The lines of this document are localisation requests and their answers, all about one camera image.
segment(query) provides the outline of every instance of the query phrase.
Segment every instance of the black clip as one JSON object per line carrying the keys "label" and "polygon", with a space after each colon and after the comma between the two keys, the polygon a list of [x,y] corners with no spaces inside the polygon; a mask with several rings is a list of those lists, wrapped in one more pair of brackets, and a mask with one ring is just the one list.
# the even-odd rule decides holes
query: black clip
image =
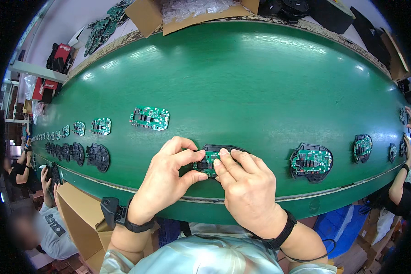
{"label": "black clip", "polygon": [[128,206],[120,206],[119,199],[115,197],[103,197],[100,202],[100,208],[110,228],[114,229],[116,224],[125,225]]}

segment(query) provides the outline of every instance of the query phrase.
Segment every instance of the light blue shirt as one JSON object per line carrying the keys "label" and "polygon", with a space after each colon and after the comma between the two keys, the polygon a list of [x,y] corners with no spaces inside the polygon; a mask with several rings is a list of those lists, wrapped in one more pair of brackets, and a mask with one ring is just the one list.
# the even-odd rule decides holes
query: light blue shirt
{"label": "light blue shirt", "polygon": [[[307,263],[289,274],[335,274],[337,268]],[[227,236],[179,238],[136,265],[115,250],[105,254],[100,274],[284,274],[274,251],[260,240]]]}

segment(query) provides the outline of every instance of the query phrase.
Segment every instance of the clear plastic part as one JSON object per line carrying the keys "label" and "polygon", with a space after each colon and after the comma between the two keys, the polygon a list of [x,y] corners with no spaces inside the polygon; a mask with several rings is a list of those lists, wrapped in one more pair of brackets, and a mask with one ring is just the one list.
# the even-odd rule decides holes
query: clear plastic part
{"label": "clear plastic part", "polygon": [[168,24],[175,19],[181,22],[190,16],[215,14],[240,4],[234,0],[161,0],[163,23]]}

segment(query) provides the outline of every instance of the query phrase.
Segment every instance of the green conveyor belt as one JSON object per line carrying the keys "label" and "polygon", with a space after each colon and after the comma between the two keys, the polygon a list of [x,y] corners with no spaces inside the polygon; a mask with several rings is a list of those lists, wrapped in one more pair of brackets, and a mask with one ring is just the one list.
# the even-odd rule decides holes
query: green conveyor belt
{"label": "green conveyor belt", "polygon": [[[127,200],[121,186],[140,186],[149,162],[166,140],[180,135],[205,143],[235,145],[261,157],[277,179],[276,196],[306,195],[339,188],[387,172],[391,142],[399,145],[404,126],[399,108],[406,104],[395,84],[361,56],[323,37],[298,29],[255,22],[219,22],[193,26],[168,36],[135,41],[99,59],[71,79],[38,120],[34,134],[52,132],[74,121],[91,124],[110,117],[109,135],[70,136],[55,144],[92,142],[111,157],[106,173],[84,162],[58,162],[68,170],[120,186],[110,188],[68,172],[64,178],[96,196]],[[170,111],[163,131],[131,126],[137,105]],[[357,134],[373,140],[370,159],[355,164]],[[292,179],[289,157],[301,142],[327,147],[334,165],[322,183]],[[382,187],[395,170],[338,193],[281,202],[297,217],[334,210]],[[193,185],[186,196],[224,198],[214,180]],[[161,216],[187,221],[232,223],[223,204],[178,202]]]}

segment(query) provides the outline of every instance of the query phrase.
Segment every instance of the plastic bag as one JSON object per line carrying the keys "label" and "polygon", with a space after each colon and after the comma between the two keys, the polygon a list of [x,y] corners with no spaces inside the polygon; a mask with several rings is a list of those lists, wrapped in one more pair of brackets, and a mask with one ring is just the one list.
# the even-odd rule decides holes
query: plastic bag
{"label": "plastic bag", "polygon": [[44,115],[44,106],[44,103],[38,100],[32,100],[32,119],[34,124],[37,124],[38,118]]}
{"label": "plastic bag", "polygon": [[26,83],[26,90],[24,91],[24,94],[26,95],[27,100],[32,99],[37,79],[38,77],[28,74],[24,77],[24,82]]}

